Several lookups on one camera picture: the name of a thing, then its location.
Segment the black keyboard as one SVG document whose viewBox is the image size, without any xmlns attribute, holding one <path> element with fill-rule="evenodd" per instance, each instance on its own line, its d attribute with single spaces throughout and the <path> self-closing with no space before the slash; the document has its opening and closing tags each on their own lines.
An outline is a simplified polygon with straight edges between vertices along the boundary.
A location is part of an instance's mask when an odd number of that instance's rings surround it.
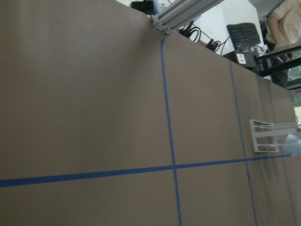
<svg viewBox="0 0 301 226">
<path fill-rule="evenodd" d="M 253 23 L 228 24 L 227 30 L 235 50 L 244 50 L 261 42 Z"/>
</svg>

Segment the person in beige shirt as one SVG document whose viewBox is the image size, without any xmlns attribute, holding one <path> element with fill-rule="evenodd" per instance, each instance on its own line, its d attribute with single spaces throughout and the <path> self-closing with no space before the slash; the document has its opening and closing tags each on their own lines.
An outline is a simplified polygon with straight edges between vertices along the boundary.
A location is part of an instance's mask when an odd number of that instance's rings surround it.
<svg viewBox="0 0 301 226">
<path fill-rule="evenodd" d="M 268 42 L 274 49 L 298 42 L 301 37 L 301 2 L 283 1 L 267 18 Z"/>
</svg>

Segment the aluminium frame post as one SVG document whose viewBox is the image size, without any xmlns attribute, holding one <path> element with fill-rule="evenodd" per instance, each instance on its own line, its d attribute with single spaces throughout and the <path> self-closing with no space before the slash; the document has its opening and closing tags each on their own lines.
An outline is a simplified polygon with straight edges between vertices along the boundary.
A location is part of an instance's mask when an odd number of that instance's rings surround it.
<svg viewBox="0 0 301 226">
<path fill-rule="evenodd" d="M 169 35 L 221 2 L 222 0 L 176 0 L 152 18 L 153 28 Z"/>
</svg>

